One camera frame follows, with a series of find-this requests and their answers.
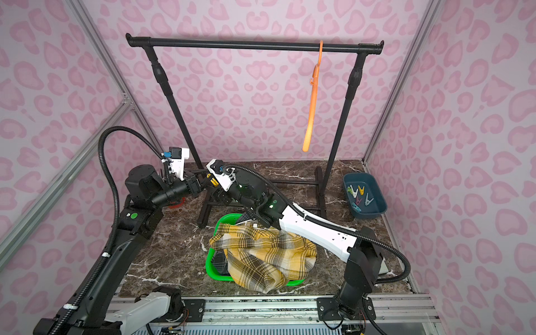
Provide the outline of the white clothespin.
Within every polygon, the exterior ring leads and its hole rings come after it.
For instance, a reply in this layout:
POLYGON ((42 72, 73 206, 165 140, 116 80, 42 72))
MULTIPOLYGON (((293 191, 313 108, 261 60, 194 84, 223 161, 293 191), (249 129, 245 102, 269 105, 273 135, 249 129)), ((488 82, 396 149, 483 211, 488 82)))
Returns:
POLYGON ((351 187, 350 187, 350 190, 352 191, 352 194, 353 194, 353 197, 354 197, 354 198, 357 198, 358 195, 360 194, 358 188, 353 188, 353 186, 351 186, 351 187))

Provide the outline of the orange plastic hanger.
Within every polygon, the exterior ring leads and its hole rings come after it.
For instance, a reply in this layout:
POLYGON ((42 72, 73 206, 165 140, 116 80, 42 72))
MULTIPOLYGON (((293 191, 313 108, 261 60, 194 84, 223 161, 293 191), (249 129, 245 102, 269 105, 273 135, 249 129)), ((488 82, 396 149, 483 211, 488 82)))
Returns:
POLYGON ((310 104, 309 104, 307 130, 306 130, 306 133, 304 136, 304 142, 302 145, 303 152, 308 152, 310 150, 312 135, 314 132, 314 120, 315 120, 316 105, 317 105, 317 100, 318 100, 319 75, 320 75, 320 67, 321 67, 321 62, 322 62, 323 45, 324 43, 321 40, 319 44, 318 61, 316 65, 314 66, 314 70, 310 79, 311 98, 310 98, 310 104))

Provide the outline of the grey plaid shirt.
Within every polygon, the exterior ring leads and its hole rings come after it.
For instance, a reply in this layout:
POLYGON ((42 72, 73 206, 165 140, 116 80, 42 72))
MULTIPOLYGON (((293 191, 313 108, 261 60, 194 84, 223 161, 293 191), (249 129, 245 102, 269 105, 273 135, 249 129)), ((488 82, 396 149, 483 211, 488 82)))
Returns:
POLYGON ((212 265, 219 276, 230 276, 228 271, 228 260, 223 250, 215 252, 212 258, 212 265))

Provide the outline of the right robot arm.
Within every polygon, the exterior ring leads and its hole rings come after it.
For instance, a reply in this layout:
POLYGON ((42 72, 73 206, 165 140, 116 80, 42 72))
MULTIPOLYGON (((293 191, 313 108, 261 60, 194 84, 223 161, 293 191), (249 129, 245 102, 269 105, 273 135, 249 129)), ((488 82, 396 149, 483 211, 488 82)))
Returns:
POLYGON ((319 315, 321 320, 373 322, 375 311, 368 295, 375 285, 409 276, 411 265, 406 256, 378 240, 373 230, 343 227, 308 212, 248 167, 212 160, 207 169, 218 190, 248 209, 264 227, 304 237, 345 262, 343 284, 319 315))

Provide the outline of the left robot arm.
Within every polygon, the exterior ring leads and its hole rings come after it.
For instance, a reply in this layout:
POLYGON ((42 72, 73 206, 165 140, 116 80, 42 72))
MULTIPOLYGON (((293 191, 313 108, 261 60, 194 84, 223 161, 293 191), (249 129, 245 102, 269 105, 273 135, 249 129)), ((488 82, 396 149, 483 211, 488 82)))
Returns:
POLYGON ((126 202, 122 203, 105 156, 106 140, 116 132, 129 133, 142 141, 163 159, 166 170, 176 152, 158 152, 143 135, 125 126, 113 126, 102 132, 98 156, 113 195, 112 230, 103 251, 79 288, 53 318, 39 320, 34 334, 124 334, 124 321, 106 320, 115 290, 154 234, 163 218, 163 208, 175 205, 187 196, 196 197, 204 189, 198 173, 186 173, 182 178, 171 177, 169 171, 160 175, 153 166, 141 165, 128 173, 125 181, 128 195, 126 202))

